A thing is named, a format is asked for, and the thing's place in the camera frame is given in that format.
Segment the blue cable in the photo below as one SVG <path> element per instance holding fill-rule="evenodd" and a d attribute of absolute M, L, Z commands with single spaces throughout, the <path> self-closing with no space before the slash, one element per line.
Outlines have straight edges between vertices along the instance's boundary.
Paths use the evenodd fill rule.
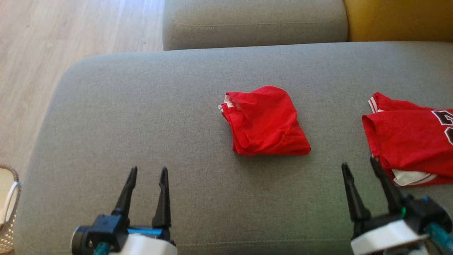
<path fill-rule="evenodd" d="M 437 223 L 428 225 L 428 234 L 436 244 L 449 251 L 453 251 L 453 238 Z"/>
<path fill-rule="evenodd" d="M 93 255 L 108 255 L 110 252 L 110 245 L 108 243 L 99 243 L 93 252 Z"/>

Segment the yellow cushion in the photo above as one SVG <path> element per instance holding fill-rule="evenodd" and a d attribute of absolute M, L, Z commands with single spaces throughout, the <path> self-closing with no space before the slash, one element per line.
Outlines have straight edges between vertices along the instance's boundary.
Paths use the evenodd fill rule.
<path fill-rule="evenodd" d="M 350 41 L 453 42 L 453 0 L 344 0 Z"/>

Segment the clothing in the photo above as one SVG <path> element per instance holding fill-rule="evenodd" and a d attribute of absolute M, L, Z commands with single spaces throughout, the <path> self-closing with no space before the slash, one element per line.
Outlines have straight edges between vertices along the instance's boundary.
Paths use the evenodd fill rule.
<path fill-rule="evenodd" d="M 453 109 L 375 93 L 362 117 L 372 154 L 400 186 L 453 183 Z"/>
<path fill-rule="evenodd" d="M 219 108 L 231 127 L 233 151 L 239 154 L 306 155 L 311 150 L 293 102 L 281 88 L 227 92 Z"/>

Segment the sofa cushion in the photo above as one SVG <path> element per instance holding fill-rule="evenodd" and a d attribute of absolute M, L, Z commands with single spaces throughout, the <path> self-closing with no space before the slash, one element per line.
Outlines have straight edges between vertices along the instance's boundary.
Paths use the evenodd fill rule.
<path fill-rule="evenodd" d="M 453 1 L 344 0 L 350 41 L 453 42 Z"/>
<path fill-rule="evenodd" d="M 453 44 L 303 44 L 103 55 L 71 67 L 36 143 L 17 214 L 18 255 L 70 254 L 109 213 L 133 166 L 131 223 L 149 225 L 169 169 L 181 255 L 351 254 L 341 163 L 373 215 L 387 208 L 361 116 L 371 95 L 453 102 Z M 227 91 L 285 89 L 312 151 L 240 156 L 217 106 Z M 453 185 L 408 189 L 453 212 Z"/>
<path fill-rule="evenodd" d="M 164 50 L 344 42 L 342 0 L 166 0 Z"/>

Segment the jersey lettering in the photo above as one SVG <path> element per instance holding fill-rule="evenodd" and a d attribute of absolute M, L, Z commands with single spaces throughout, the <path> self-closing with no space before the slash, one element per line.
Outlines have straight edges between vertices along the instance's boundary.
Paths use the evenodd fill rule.
<path fill-rule="evenodd" d="M 432 111 L 442 125 L 453 125 L 453 114 L 447 111 Z"/>
<path fill-rule="evenodd" d="M 453 114 L 447 111 L 432 111 L 442 125 L 453 126 Z M 453 127 L 448 127 L 445 130 L 445 135 L 448 141 L 453 145 Z"/>
<path fill-rule="evenodd" d="M 453 127 L 448 127 L 445 130 L 445 135 L 447 135 L 448 141 L 453 145 Z"/>

